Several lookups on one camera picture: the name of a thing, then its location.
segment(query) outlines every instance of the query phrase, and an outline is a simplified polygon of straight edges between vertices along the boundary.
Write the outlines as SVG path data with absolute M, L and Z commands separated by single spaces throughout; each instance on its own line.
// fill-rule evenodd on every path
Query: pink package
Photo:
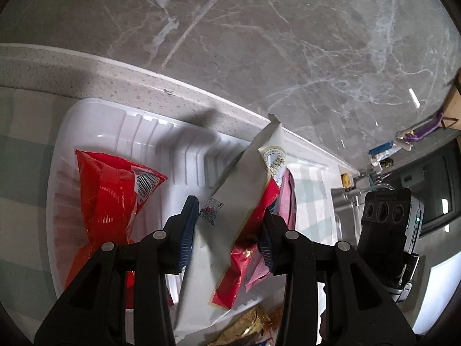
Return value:
M 274 214 L 283 217 L 289 230 L 294 230 L 296 222 L 296 195 L 294 194 L 294 178 L 288 168 L 285 169 L 282 186 L 280 187 L 280 195 L 278 196 Z M 269 268 L 264 263 L 264 258 L 259 251 L 254 254 L 254 260 L 257 261 L 256 268 L 245 285 L 246 291 L 250 290 L 254 285 L 264 280 L 268 275 Z

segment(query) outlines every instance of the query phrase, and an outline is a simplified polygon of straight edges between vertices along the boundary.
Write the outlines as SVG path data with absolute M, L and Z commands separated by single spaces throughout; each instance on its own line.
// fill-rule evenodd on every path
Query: red plastic package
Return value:
M 76 150 L 80 171 L 80 201 L 89 243 L 76 254 L 67 287 L 91 255 L 105 242 L 127 245 L 133 219 L 167 177 L 154 169 L 107 153 Z M 134 277 L 127 276 L 127 288 Z M 127 291 L 127 303 L 132 293 Z

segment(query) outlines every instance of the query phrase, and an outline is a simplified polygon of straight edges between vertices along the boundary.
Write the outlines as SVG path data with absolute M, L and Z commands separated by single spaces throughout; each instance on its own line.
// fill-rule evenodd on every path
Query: white snack bag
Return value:
M 278 195 L 279 188 L 273 177 L 281 179 L 284 170 L 282 124 L 274 115 L 269 115 L 269 120 L 270 123 L 253 139 L 241 157 L 223 173 L 200 212 L 194 231 L 192 256 L 179 295 L 174 329 L 176 342 L 190 333 L 210 327 L 233 311 L 230 306 L 234 305 L 238 289 L 244 284 L 245 273 L 231 280 L 235 277 L 230 268 L 231 252 L 236 251 L 234 246 L 237 238 L 242 236 L 242 230 L 248 230 L 244 227 L 253 225 L 254 214 L 259 215 L 262 207 L 264 213 L 264 201 L 272 202 Z M 246 264 L 244 270 L 254 253 L 255 240 L 251 243 L 252 248 L 240 251 L 243 260 L 247 258 L 243 263 Z M 242 255 L 239 256 L 238 263 L 241 263 Z

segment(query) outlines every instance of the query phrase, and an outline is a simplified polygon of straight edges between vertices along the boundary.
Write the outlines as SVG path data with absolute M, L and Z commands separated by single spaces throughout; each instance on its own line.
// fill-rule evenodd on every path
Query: speckled stone ledge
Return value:
M 149 70 L 86 53 L 0 44 L 0 86 L 76 99 L 97 97 L 251 141 L 268 119 L 212 93 Z M 358 174 L 349 164 L 285 129 L 293 156 Z

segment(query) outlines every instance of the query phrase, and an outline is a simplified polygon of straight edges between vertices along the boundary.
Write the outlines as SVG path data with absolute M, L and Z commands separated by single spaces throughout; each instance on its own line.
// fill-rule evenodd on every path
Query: white plastic tray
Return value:
M 75 149 L 106 152 L 168 176 L 136 216 L 132 238 L 141 240 L 179 213 L 188 195 L 200 204 L 224 168 L 248 142 L 225 134 L 100 99 L 85 99 L 67 113 L 51 162 L 47 196 L 47 243 L 57 297 L 77 251 L 88 238 L 80 211 Z M 169 276 L 177 302 L 182 276 Z

